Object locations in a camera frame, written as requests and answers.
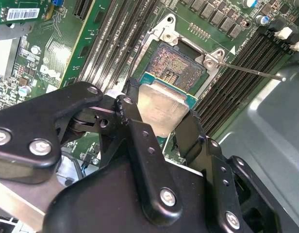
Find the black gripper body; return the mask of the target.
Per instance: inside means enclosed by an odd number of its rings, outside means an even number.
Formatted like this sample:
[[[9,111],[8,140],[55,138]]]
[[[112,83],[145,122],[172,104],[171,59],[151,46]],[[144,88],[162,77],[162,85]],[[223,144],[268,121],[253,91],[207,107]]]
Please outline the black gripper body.
[[[145,217],[131,164],[120,158],[62,190],[45,215],[45,233],[218,233],[210,220],[205,179],[192,169],[166,162],[183,200],[183,214],[168,227]]]

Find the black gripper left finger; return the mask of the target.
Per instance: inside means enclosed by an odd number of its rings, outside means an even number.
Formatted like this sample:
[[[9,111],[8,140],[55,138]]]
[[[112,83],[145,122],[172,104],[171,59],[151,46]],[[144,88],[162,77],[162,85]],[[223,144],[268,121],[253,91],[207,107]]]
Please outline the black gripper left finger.
[[[37,184],[55,173],[61,146],[97,132],[109,137],[101,169],[120,158],[131,164],[142,211],[168,227],[183,212],[181,197],[151,126],[128,96],[105,97],[80,82],[0,110],[0,178]]]

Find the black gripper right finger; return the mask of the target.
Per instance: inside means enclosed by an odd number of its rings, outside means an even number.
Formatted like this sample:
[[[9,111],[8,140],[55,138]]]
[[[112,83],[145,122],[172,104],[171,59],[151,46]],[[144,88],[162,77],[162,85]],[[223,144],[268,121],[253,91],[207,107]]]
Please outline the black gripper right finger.
[[[249,165],[237,156],[227,159],[208,138],[194,111],[175,129],[180,156],[203,174],[207,227],[212,233],[281,233],[279,203]]]

